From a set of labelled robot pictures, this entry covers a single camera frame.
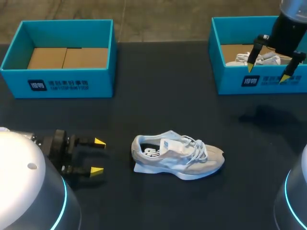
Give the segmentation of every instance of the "brown cardboard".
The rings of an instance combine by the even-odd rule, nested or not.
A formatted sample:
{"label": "brown cardboard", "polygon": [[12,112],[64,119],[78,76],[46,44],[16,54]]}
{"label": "brown cardboard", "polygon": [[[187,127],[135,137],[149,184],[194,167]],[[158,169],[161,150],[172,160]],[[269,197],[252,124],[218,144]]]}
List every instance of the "brown cardboard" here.
{"label": "brown cardboard", "polygon": [[61,69],[66,48],[35,48],[28,69]]}
{"label": "brown cardboard", "polygon": [[[224,55],[225,63],[235,61],[237,54],[244,54],[246,52],[251,52],[253,45],[221,45],[222,53]],[[274,50],[263,47],[260,51],[260,55],[270,53]]]}
{"label": "brown cardboard", "polygon": [[107,48],[68,48],[63,69],[106,68]]}

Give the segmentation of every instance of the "glowing ring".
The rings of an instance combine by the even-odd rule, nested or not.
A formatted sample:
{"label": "glowing ring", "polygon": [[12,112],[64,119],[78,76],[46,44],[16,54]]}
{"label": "glowing ring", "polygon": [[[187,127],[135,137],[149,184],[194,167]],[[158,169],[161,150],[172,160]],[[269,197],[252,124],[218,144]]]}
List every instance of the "glowing ring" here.
{"label": "glowing ring", "polygon": [[285,181],[285,183],[284,183],[284,195],[285,195],[285,197],[286,197],[286,201],[287,201],[287,204],[288,204],[288,206],[289,206],[290,211],[292,212],[292,215],[295,217],[295,219],[297,220],[297,222],[300,223],[300,225],[301,225],[304,229],[307,230],[307,227],[303,224],[303,222],[300,221],[300,219],[299,219],[299,218],[296,216],[296,214],[294,213],[294,211],[293,211],[293,209],[292,209],[292,207],[291,207],[291,205],[290,205],[290,203],[289,203],[289,200],[288,200],[288,195],[287,195],[287,180],[288,180],[288,176],[289,176],[289,174],[290,174],[290,171],[289,171],[289,173],[288,173],[288,175],[287,175],[287,177],[286,177],[286,181]]}
{"label": "glowing ring", "polygon": [[66,184],[65,184],[65,181],[64,179],[62,178],[63,180],[63,184],[64,184],[64,189],[65,189],[65,198],[64,198],[64,203],[63,203],[63,207],[62,207],[62,210],[59,214],[59,217],[57,219],[57,221],[54,223],[54,225],[52,226],[52,228],[50,230],[54,230],[57,225],[59,224],[59,221],[61,220],[62,216],[63,216],[63,213],[64,213],[64,210],[65,210],[65,206],[66,206],[66,202],[67,202],[67,188],[66,188]]}

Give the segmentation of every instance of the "gray floor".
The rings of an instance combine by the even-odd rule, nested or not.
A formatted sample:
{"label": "gray floor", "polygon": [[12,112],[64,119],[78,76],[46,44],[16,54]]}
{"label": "gray floor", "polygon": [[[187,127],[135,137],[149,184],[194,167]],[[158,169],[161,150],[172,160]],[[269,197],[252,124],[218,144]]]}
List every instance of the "gray floor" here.
{"label": "gray floor", "polygon": [[212,17],[277,15],[280,0],[0,0],[0,43],[22,20],[113,19],[118,41],[206,40]]}

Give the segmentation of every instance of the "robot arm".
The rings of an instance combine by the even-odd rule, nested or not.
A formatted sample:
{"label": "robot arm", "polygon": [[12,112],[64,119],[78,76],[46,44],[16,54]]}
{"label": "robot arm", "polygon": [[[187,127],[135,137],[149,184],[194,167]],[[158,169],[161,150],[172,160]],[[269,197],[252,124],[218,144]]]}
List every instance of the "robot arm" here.
{"label": "robot arm", "polygon": [[306,59],[306,54],[296,49],[307,30],[307,1],[282,0],[280,10],[271,35],[259,35],[254,40],[253,50],[248,57],[248,71],[252,71],[262,47],[271,47],[276,53],[292,58],[283,72],[282,82],[290,78],[299,63]]}

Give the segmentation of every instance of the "shoe sole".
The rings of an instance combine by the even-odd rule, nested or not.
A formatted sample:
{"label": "shoe sole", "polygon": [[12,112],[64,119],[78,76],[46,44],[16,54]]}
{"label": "shoe sole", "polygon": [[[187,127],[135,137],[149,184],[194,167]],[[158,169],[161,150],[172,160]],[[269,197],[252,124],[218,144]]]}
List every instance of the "shoe sole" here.
{"label": "shoe sole", "polygon": [[189,180],[196,180],[196,179],[200,179],[202,177],[205,176],[209,176],[212,173],[215,173],[216,171],[218,171],[220,168],[217,168],[213,171],[209,171],[206,173],[202,173],[202,174],[197,174],[197,175],[190,175],[190,174],[184,174],[175,170],[171,170],[171,169],[166,169],[166,168],[161,168],[161,167],[155,167],[155,166],[151,166],[151,165],[144,165],[144,164],[140,164],[140,163],[136,163],[134,166],[134,171],[136,173],[149,173],[149,174],[156,174],[156,173],[171,173],[175,176],[177,176],[178,178],[180,178],[181,180],[185,180],[185,181],[189,181]]}

